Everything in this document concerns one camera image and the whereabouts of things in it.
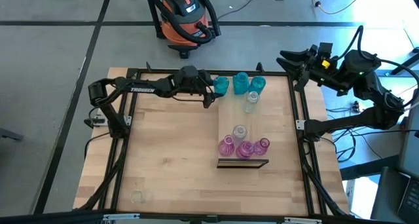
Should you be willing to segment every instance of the wooden tabletop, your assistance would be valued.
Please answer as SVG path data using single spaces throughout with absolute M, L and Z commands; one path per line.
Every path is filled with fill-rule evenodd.
M 108 77 L 126 75 L 111 68 Z M 162 74 L 146 73 L 155 80 Z M 177 214 L 307 215 L 294 119 L 286 77 L 266 77 L 263 135 L 269 138 L 269 163 L 260 169 L 217 169 L 218 106 L 178 102 L 138 94 L 117 210 Z M 306 98 L 311 119 L 326 120 L 320 88 L 310 82 Z M 297 93 L 299 115 L 302 117 Z M 119 100 L 114 102 L 117 109 Z M 97 136 L 107 127 L 95 128 Z M 82 206 L 103 180 L 112 139 L 90 143 L 74 207 Z M 316 143 L 321 180 L 333 200 L 348 213 L 335 148 Z M 110 206 L 113 183 L 105 207 Z M 319 213 L 312 185 L 314 208 Z

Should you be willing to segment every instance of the shop vacuum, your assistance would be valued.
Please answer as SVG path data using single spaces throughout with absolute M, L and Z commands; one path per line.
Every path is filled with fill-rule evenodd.
M 147 0 L 153 17 L 157 37 L 166 38 L 169 48 L 179 51 L 182 59 L 189 57 L 191 50 L 210 42 L 221 35 L 217 15 L 209 0 Z M 156 7 L 161 12 L 158 20 Z M 208 10 L 212 28 L 208 26 Z

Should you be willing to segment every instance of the teal cup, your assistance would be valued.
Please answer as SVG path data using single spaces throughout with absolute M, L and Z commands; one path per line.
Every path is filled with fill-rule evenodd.
M 214 79 L 214 90 L 215 93 L 222 94 L 225 96 L 227 94 L 228 86 L 230 82 L 226 77 L 216 77 Z
M 264 77 L 257 76 L 252 78 L 250 86 L 249 86 L 249 92 L 257 92 L 259 95 L 261 95 L 261 92 L 266 85 L 266 80 Z
M 247 92 L 249 88 L 249 76 L 246 73 L 238 73 L 233 77 L 234 93 L 241 95 Z

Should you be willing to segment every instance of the concrete floor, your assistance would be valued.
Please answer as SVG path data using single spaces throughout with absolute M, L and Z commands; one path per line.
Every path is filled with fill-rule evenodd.
M 247 0 L 211 1 L 221 15 Z M 324 0 L 323 7 L 338 10 L 341 2 Z M 256 0 L 222 21 L 366 22 L 363 49 L 402 62 L 409 57 L 412 43 L 419 43 L 403 29 L 413 29 L 410 18 L 418 10 L 412 2 L 359 0 L 348 10 L 329 16 L 313 9 L 310 0 Z M 0 0 L 0 21 L 97 20 L 102 3 L 103 0 Z M 146 0 L 111 0 L 105 15 L 105 21 L 150 20 Z M 0 127 L 25 135 L 22 142 L 0 140 L 0 215 L 30 213 L 93 29 L 92 26 L 0 26 Z M 280 50 L 304 50 L 323 41 L 333 42 L 333 51 L 339 54 L 355 29 L 222 26 L 220 38 L 192 52 L 189 60 L 180 60 L 166 46 L 167 41 L 155 38 L 153 27 L 102 27 L 45 211 L 69 211 L 72 207 L 83 166 L 84 144 L 91 134 L 82 122 L 91 108 L 86 87 L 105 77 L 109 67 L 145 67 L 148 61 L 154 68 L 193 64 L 203 69 L 247 70 L 262 62 L 265 69 L 279 71 L 275 59 Z M 388 88 L 413 85 L 407 78 L 383 81 Z M 354 100 L 351 96 L 338 99 L 331 90 L 322 90 L 329 108 L 342 107 Z M 397 153 L 399 148 L 387 147 L 384 142 L 389 138 L 400 144 L 396 137 L 384 134 L 371 136 L 369 142 L 385 157 Z M 342 166 L 376 159 L 362 139 L 358 143 L 354 158 Z M 351 144 L 347 138 L 338 146 L 345 148 Z

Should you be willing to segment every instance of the magenta cup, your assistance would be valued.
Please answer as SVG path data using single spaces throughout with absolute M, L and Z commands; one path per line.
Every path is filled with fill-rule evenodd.
M 243 141 L 236 149 L 236 155 L 239 159 L 250 159 L 253 154 L 253 144 L 250 141 Z
M 234 152 L 234 144 L 232 136 L 225 136 L 222 141 L 218 144 L 218 152 L 223 156 L 230 156 Z
M 270 142 L 266 138 L 262 138 L 260 141 L 255 142 L 255 154 L 264 155 L 268 151 Z

